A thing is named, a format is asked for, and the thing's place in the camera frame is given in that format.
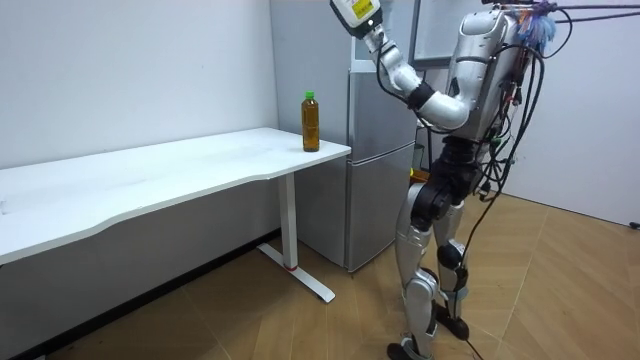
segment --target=humanoid robot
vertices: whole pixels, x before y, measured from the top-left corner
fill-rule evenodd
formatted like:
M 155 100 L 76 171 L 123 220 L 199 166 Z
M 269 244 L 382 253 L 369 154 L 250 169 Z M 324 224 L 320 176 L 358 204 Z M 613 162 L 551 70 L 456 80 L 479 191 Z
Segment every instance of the humanoid robot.
M 435 91 L 411 67 L 382 26 L 379 0 L 330 0 L 346 30 L 363 40 L 378 67 L 380 86 L 405 102 L 428 126 L 447 133 L 428 182 L 416 184 L 396 227 L 397 262 L 411 335 L 387 349 L 392 359 L 429 360 L 441 323 L 462 340 L 467 296 L 465 246 L 455 240 L 465 198 L 482 178 L 482 159 L 500 132 L 507 107 L 520 95 L 531 54 L 521 44 L 517 21 L 500 8 L 467 15 L 449 66 L 448 94 Z M 381 76 L 387 85 L 383 85 Z M 420 267 L 431 233 L 438 245 L 436 274 Z M 436 303 L 440 293 L 444 306 Z

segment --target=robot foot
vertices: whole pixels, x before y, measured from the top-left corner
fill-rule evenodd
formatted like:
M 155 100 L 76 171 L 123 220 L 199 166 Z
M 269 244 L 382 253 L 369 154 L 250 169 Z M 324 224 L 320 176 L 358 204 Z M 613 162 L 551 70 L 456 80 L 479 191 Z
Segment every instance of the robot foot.
M 402 339 L 402 344 L 389 344 L 387 346 L 387 356 L 391 360 L 434 360 L 433 356 L 426 358 L 418 355 L 414 350 L 411 338 Z
M 469 340 L 469 326 L 462 319 L 452 319 L 444 306 L 436 305 L 436 320 L 460 340 Z

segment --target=bottle label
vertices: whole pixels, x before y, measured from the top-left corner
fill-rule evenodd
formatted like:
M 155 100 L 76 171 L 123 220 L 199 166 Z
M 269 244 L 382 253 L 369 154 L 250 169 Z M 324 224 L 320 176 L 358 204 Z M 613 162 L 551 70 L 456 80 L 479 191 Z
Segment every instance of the bottle label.
M 356 14 L 358 20 L 362 19 L 369 11 L 373 10 L 373 4 L 371 0 L 351 0 L 351 8 Z

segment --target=baseboard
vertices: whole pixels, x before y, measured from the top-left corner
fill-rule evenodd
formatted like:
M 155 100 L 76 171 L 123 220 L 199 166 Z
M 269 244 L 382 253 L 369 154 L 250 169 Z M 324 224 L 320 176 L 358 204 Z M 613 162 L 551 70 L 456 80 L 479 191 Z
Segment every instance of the baseboard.
M 98 330 L 99 328 L 133 312 L 134 310 L 139 309 L 140 307 L 160 298 L 161 296 L 166 295 L 180 288 L 181 286 L 209 273 L 210 271 L 230 262 L 231 260 L 234 260 L 248 253 L 249 251 L 255 249 L 258 245 L 277 238 L 278 236 L 280 236 L 280 233 L 280 229 L 277 229 L 268 234 L 265 234 L 202 266 L 199 266 L 187 273 L 171 279 L 166 283 L 152 290 L 149 290 L 140 296 L 137 296 L 123 304 L 120 304 L 115 308 L 92 318 L 91 320 L 88 320 L 70 330 L 63 332 L 60 335 L 57 335 L 39 345 L 36 345 L 31 349 L 10 358 L 9 360 L 33 360 L 40 356 L 51 354 L 52 352 L 73 343 L 83 336 L 86 336 Z

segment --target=robot elbow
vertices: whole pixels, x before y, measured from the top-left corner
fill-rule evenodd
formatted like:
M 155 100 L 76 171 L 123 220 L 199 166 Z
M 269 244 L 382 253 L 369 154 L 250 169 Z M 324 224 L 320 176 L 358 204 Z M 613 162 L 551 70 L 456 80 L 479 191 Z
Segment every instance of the robot elbow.
M 427 121 L 443 130 L 455 130 L 469 119 L 469 109 L 460 100 L 436 91 L 419 110 Z

